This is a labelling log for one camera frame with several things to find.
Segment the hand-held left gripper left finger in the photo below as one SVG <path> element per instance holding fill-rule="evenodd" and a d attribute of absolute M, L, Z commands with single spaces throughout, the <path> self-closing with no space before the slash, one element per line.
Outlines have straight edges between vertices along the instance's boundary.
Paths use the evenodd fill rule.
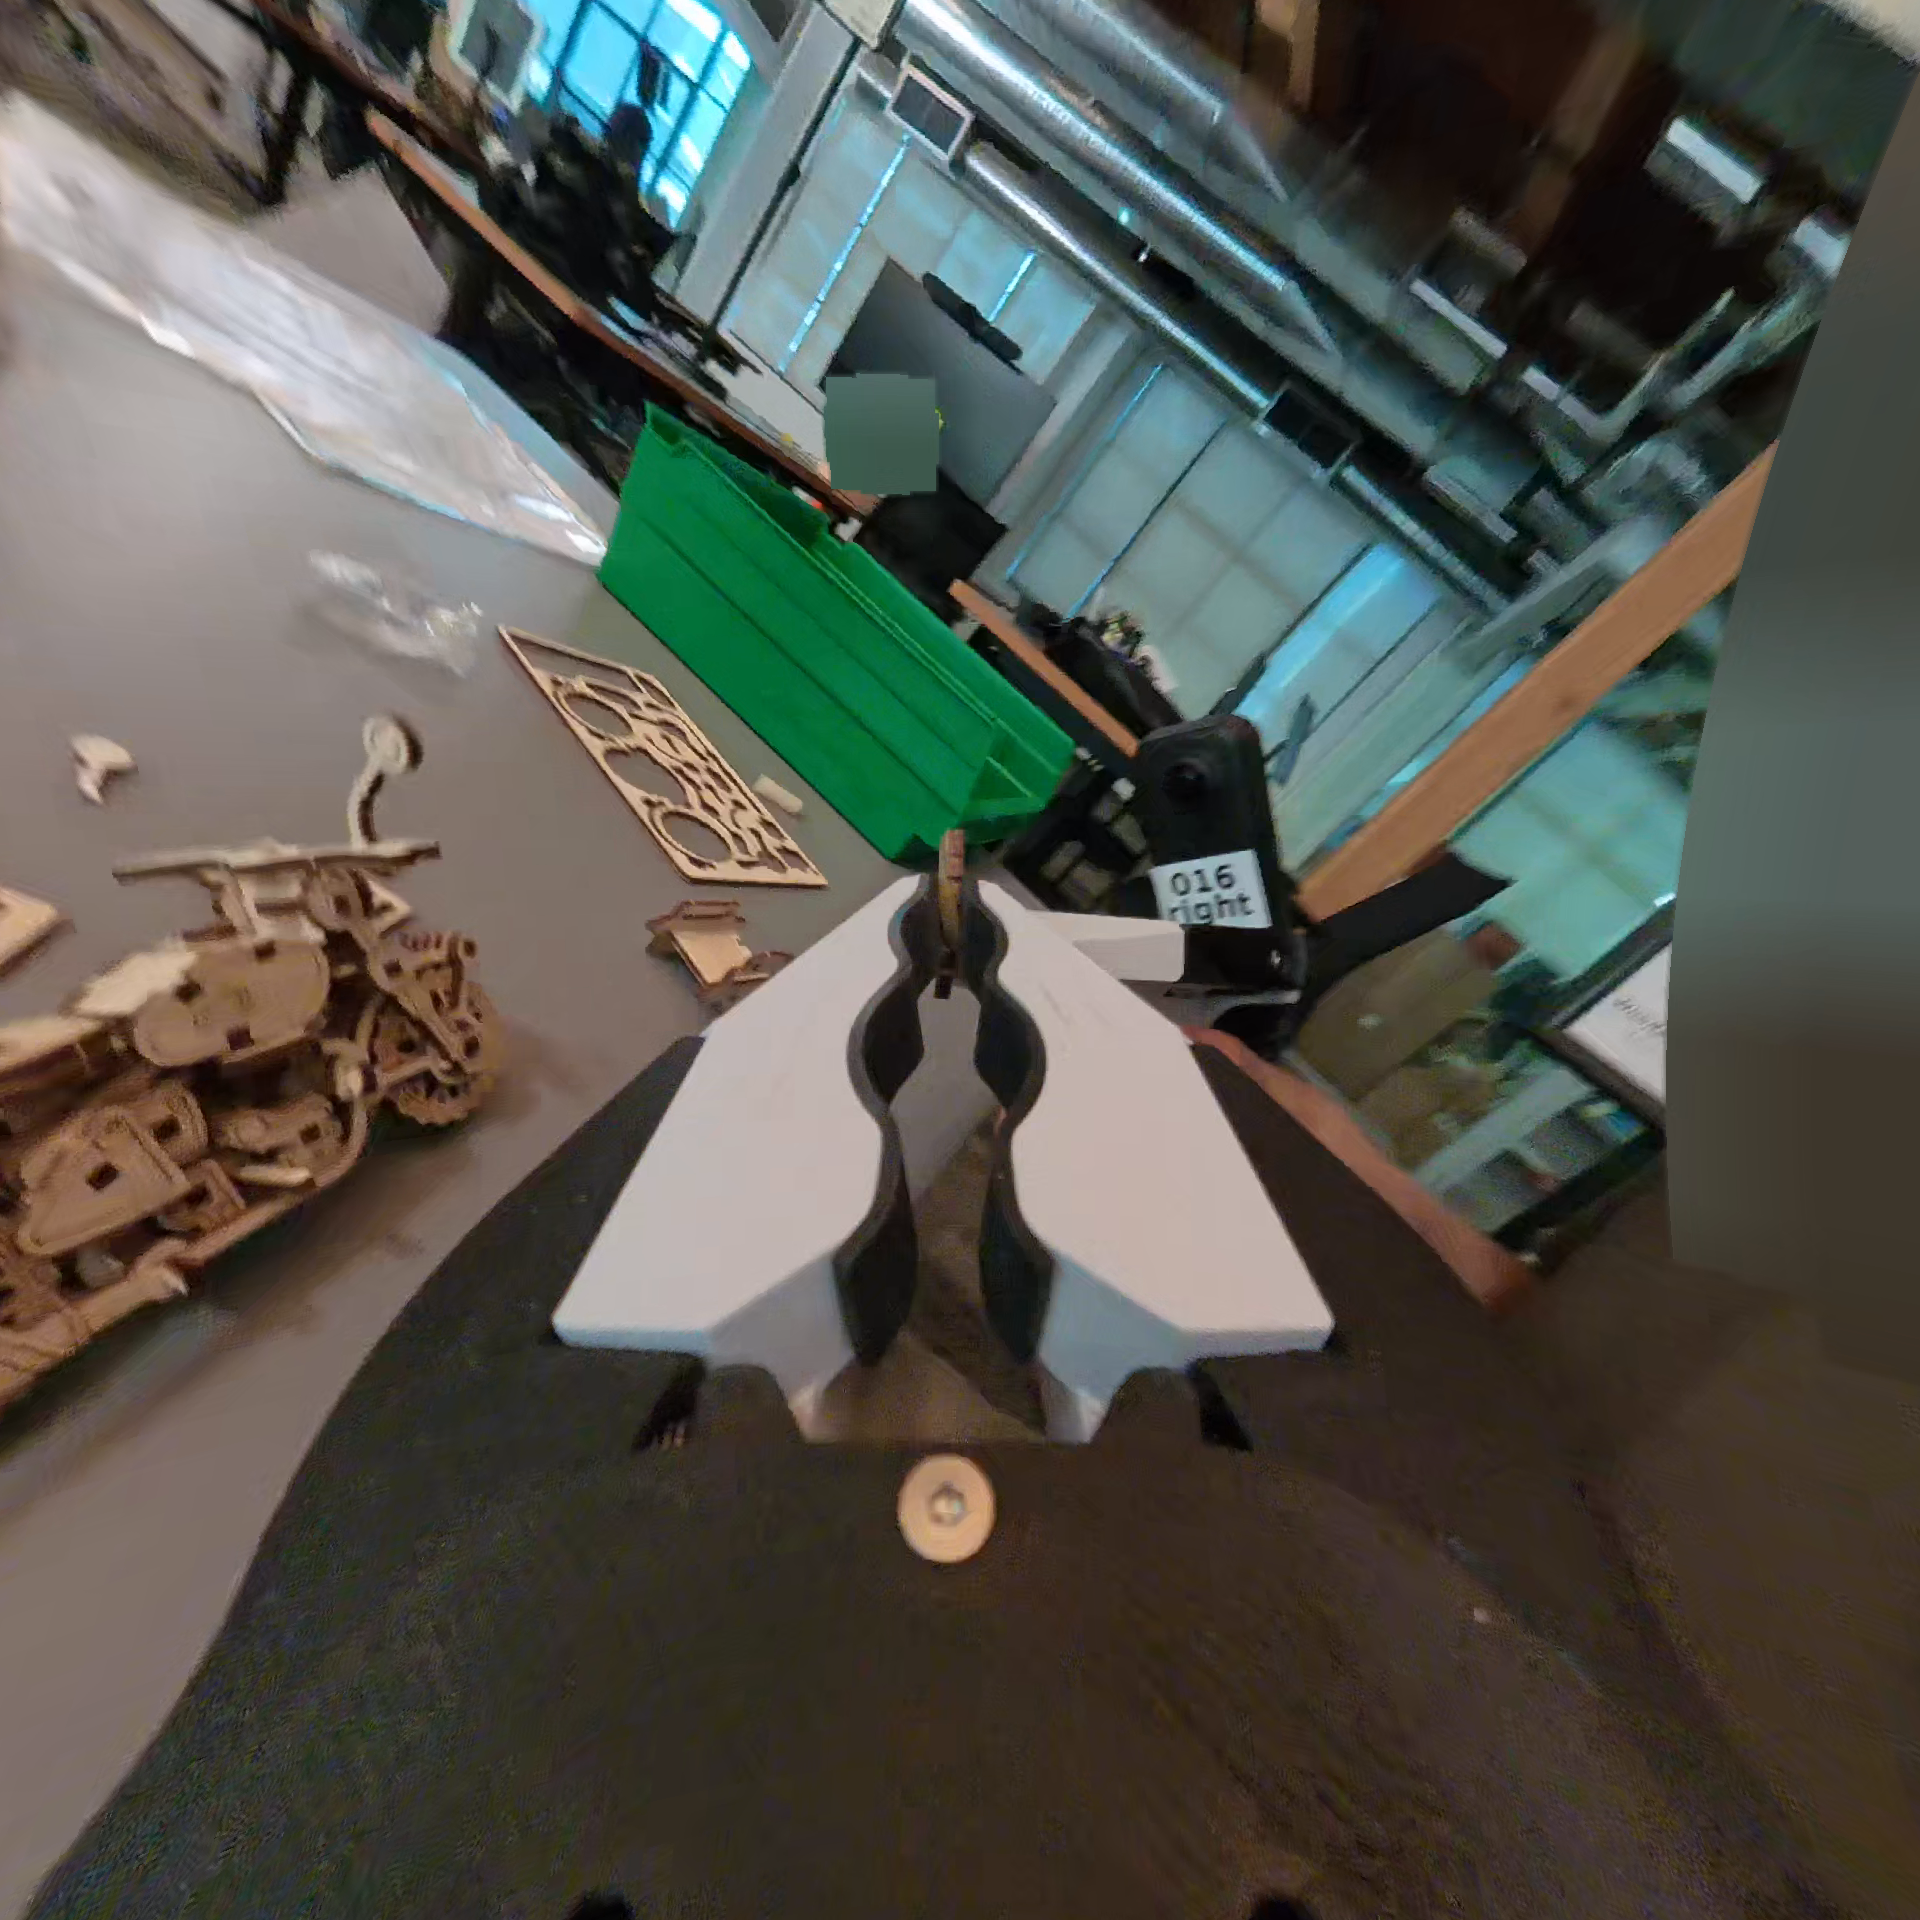
<path fill-rule="evenodd" d="M 711 1021 L 551 1319 L 574 1352 L 767 1376 L 804 1437 L 907 1325 L 921 1229 L 897 1102 L 940 966 L 894 881 Z"/>

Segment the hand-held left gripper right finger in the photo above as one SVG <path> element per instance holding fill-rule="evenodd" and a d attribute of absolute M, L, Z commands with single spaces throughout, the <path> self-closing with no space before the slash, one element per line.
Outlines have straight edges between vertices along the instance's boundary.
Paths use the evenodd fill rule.
<path fill-rule="evenodd" d="M 993 879 L 966 895 L 973 1065 L 1002 1110 L 981 1296 L 1046 1437 L 1090 1440 L 1139 1374 L 1323 1351 L 1333 1309 L 1154 984 Z"/>

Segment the wooden ribbed seat part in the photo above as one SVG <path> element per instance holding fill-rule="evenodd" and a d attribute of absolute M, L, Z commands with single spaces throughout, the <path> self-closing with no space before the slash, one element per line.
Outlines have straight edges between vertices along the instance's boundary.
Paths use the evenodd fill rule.
<path fill-rule="evenodd" d="M 750 946 L 733 897 L 685 897 L 645 926 L 649 953 L 685 968 L 709 1016 L 739 1006 L 794 962 L 789 951 Z"/>

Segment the framed marker poster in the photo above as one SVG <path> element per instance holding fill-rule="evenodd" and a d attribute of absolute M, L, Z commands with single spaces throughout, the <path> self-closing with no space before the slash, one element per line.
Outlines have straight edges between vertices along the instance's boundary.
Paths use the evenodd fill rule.
<path fill-rule="evenodd" d="M 1572 1061 L 1652 1122 L 1666 1117 L 1669 965 L 1669 937 L 1645 944 L 1585 989 L 1551 1031 Z"/>

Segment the wooden motorcycle model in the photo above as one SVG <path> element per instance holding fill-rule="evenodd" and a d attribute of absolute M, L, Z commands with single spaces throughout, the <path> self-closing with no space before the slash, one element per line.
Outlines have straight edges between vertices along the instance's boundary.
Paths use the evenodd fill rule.
<path fill-rule="evenodd" d="M 442 847 L 374 825 L 422 739 L 379 713 L 363 755 L 342 842 L 133 858 L 118 879 L 193 879 L 211 923 L 5 1024 L 5 1407 L 334 1189 L 386 1114 L 449 1128 L 489 1098 L 505 1031 L 475 944 L 394 890 Z"/>

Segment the wooden sheet with three holes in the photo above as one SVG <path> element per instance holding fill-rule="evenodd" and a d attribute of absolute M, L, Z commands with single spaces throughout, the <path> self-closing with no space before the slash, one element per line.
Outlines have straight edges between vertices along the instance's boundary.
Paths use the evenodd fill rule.
<path fill-rule="evenodd" d="M 499 640 L 681 878 L 733 889 L 827 887 L 661 678 L 527 630 L 502 626 Z"/>

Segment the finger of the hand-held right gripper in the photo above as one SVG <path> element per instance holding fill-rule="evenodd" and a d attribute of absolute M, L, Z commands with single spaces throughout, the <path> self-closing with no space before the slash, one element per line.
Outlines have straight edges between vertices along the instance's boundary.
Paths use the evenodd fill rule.
<path fill-rule="evenodd" d="M 1132 984 L 1179 984 L 1188 928 L 1165 919 L 1046 912 L 1046 928 L 1090 965 Z"/>

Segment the grey desk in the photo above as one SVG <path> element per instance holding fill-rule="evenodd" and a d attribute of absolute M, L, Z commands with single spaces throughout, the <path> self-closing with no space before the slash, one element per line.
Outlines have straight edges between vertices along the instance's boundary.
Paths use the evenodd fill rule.
<path fill-rule="evenodd" d="M 316 463 L 243 391 L 84 298 L 5 267 L 2 869 L 67 928 L 5 977 L 5 1016 L 54 1007 L 124 953 L 202 920 L 126 857 L 316 846 L 345 822 L 361 727 L 395 713 L 422 767 L 378 819 L 435 835 L 402 894 L 477 944 L 510 1037 L 471 1126 L 369 1152 L 334 1193 L 126 1320 L 5 1416 L 2 1899 L 21 1915 L 154 1739 L 219 1631 L 335 1398 L 443 1255 L 579 1123 L 699 1021 L 645 923 L 689 895 L 495 640 L 630 658 L 742 777 L 804 799 L 823 890 L 748 889 L 759 946 L 797 953 L 900 871 L 685 678 L 588 566 Z M 484 615 L 458 678 L 319 623 L 332 549 Z M 124 743 L 100 806 L 69 738 Z"/>

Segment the green plastic bin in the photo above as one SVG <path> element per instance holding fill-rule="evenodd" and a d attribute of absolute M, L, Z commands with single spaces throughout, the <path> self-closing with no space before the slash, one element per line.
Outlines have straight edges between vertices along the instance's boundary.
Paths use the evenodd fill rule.
<path fill-rule="evenodd" d="M 658 403 L 599 582 L 885 857 L 964 822 L 997 727 L 850 586 L 829 520 Z"/>
<path fill-rule="evenodd" d="M 825 533 L 810 555 L 861 617 L 867 665 L 926 735 L 907 759 L 941 798 L 945 825 L 985 842 L 1033 818 L 1071 765 L 1068 734 L 861 546 Z"/>

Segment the dark monitor screen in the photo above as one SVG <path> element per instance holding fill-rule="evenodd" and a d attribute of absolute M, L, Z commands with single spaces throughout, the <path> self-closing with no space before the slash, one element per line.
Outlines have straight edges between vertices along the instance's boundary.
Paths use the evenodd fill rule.
<path fill-rule="evenodd" d="M 829 376 L 919 376 L 941 414 L 940 474 L 988 510 L 1053 410 L 1022 350 L 946 281 L 894 261 L 834 347 Z"/>

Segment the clear plastic bag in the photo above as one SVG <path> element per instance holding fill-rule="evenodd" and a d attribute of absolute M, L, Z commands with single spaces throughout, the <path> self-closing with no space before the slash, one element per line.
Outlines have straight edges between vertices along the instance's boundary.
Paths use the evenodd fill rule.
<path fill-rule="evenodd" d="M 388 568 L 332 549 L 307 553 L 314 617 L 351 642 L 458 678 L 473 671 L 484 615 Z"/>

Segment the wooden beam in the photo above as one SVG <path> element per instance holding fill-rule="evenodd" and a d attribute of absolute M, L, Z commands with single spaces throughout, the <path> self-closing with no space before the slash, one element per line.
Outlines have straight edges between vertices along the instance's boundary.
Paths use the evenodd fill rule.
<path fill-rule="evenodd" d="M 1766 442 L 1518 686 L 1322 858 L 1301 881 L 1303 910 L 1323 920 L 1430 866 L 1461 825 L 1726 594 L 1741 570 L 1775 453 Z"/>

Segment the silver ventilation duct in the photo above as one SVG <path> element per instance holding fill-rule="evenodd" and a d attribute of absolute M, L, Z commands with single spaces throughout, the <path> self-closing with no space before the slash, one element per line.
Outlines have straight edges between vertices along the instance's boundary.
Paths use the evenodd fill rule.
<path fill-rule="evenodd" d="M 1409 294 L 1274 175 L 1226 81 L 1133 5 L 907 2 L 897 35 L 997 125 L 1085 178 L 1169 242 L 1207 296 L 1246 318 L 1414 461 L 1462 512 L 1500 518 L 1535 453 L 1445 381 Z"/>

